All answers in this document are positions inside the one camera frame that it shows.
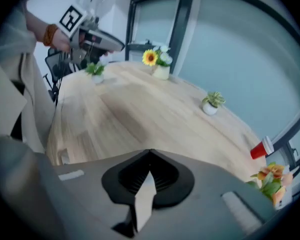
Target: wooden table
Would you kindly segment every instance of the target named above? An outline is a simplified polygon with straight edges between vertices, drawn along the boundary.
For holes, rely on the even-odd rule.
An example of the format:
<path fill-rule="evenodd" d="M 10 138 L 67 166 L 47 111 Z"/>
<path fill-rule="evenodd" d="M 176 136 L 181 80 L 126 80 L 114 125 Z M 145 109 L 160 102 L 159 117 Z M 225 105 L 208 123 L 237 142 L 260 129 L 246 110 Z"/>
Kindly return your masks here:
<path fill-rule="evenodd" d="M 266 165 L 252 160 L 259 143 L 253 131 L 227 108 L 214 116 L 200 108 L 206 92 L 170 76 L 150 75 L 137 62 L 110 63 L 95 85 L 84 71 L 63 78 L 46 153 L 54 165 L 158 149 L 223 167 L 247 181 Z"/>

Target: red plastic cup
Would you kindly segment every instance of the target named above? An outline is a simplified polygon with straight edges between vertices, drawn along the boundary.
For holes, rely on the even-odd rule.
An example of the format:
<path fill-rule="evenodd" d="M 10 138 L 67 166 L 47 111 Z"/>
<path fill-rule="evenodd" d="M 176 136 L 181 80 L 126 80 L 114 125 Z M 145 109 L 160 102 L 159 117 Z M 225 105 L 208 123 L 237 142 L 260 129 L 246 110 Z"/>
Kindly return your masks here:
<path fill-rule="evenodd" d="M 265 136 L 262 141 L 251 149 L 250 154 L 252 159 L 257 159 L 265 155 L 270 155 L 275 151 L 274 146 L 268 136 Z"/>

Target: white pot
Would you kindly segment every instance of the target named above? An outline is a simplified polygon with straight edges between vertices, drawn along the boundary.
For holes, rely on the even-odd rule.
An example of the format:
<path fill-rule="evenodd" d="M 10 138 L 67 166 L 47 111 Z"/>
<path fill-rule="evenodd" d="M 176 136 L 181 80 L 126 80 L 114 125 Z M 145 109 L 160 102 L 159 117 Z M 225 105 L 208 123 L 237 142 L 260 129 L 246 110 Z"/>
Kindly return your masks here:
<path fill-rule="evenodd" d="M 204 111 L 204 113 L 206 113 L 209 116 L 214 115 L 215 113 L 217 113 L 218 108 L 212 106 L 209 102 L 205 102 L 202 106 L 202 110 Z"/>
<path fill-rule="evenodd" d="M 152 68 L 152 76 L 161 80 L 167 80 L 169 78 L 170 67 L 155 65 Z"/>
<path fill-rule="evenodd" d="M 97 85 L 97 84 L 100 84 L 104 81 L 105 77 L 103 74 L 101 75 L 93 75 L 91 77 L 92 81 Z"/>

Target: person's hand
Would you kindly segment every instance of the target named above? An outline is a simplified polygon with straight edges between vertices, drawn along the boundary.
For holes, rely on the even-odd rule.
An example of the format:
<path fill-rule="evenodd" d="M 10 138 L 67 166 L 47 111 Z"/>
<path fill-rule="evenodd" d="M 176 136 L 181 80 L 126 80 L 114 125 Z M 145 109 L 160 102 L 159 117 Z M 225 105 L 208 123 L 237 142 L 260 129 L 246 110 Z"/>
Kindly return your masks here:
<path fill-rule="evenodd" d="M 59 28 L 54 33 L 52 44 L 57 50 L 61 50 L 66 53 L 70 52 L 69 38 L 64 33 L 62 33 Z"/>
<path fill-rule="evenodd" d="M 85 34 L 80 34 L 79 35 L 79 45 L 80 47 L 83 45 L 83 42 L 85 40 Z M 56 32 L 54 33 L 53 39 L 52 39 L 52 44 L 57 50 L 61 50 L 63 52 L 69 53 L 71 46 L 70 46 L 70 40 L 69 38 L 62 33 L 62 31 L 58 28 Z"/>

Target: orange bracelet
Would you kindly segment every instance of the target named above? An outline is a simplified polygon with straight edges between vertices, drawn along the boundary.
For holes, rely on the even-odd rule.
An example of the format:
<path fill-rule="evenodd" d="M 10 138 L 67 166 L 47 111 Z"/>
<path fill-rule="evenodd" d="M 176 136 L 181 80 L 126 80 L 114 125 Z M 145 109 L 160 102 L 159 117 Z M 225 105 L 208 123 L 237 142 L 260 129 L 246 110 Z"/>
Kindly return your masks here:
<path fill-rule="evenodd" d="M 54 35 L 57 31 L 58 27 L 56 24 L 49 24 L 46 29 L 45 29 L 45 33 L 43 36 L 43 44 L 45 46 L 53 46 L 52 45 L 52 41 L 54 39 Z"/>

